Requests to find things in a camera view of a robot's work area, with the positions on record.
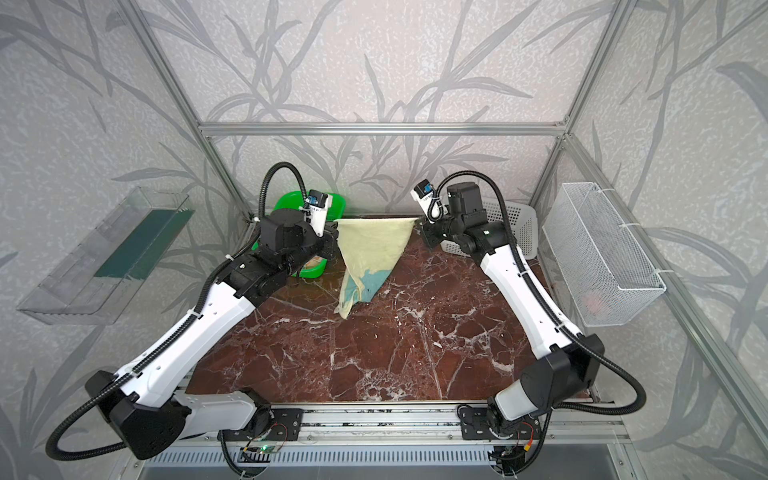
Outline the yellow green towel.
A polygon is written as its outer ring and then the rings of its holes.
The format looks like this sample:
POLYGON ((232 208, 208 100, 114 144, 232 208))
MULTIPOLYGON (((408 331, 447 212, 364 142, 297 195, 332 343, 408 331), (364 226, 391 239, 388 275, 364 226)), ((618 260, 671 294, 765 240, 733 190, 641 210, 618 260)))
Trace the yellow green towel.
POLYGON ((335 312, 343 319, 356 304, 372 301, 401 258, 415 221, 414 217, 338 221, 338 248, 345 274, 335 312))

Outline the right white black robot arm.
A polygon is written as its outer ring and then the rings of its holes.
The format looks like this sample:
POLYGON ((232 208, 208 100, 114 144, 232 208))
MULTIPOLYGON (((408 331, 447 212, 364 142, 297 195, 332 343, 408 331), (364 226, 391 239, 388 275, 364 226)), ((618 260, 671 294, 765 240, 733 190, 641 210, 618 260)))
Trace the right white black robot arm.
POLYGON ((594 335, 584 336, 555 305, 507 224, 488 219, 479 186, 473 182, 450 186, 446 210, 427 180, 418 183, 411 196, 426 215, 424 242, 434 248, 450 241, 472 258, 510 305, 536 358, 511 386, 488 400, 488 422, 495 432, 526 416, 544 414, 590 387, 599 362, 577 342, 598 353, 604 351, 602 342, 594 335))

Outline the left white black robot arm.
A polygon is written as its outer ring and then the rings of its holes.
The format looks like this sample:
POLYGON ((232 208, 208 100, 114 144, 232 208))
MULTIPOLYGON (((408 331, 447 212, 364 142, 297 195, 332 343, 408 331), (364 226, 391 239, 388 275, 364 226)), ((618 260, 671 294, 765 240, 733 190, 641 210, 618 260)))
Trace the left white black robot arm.
POLYGON ((338 233, 324 208, 277 209, 257 226, 256 248, 228 257, 207 280, 186 317, 116 375, 127 382, 98 403, 123 447, 139 460, 175 441, 219 430, 241 430, 265 400, 253 392, 190 395, 185 375, 234 326, 287 285, 316 257, 330 257, 338 233))

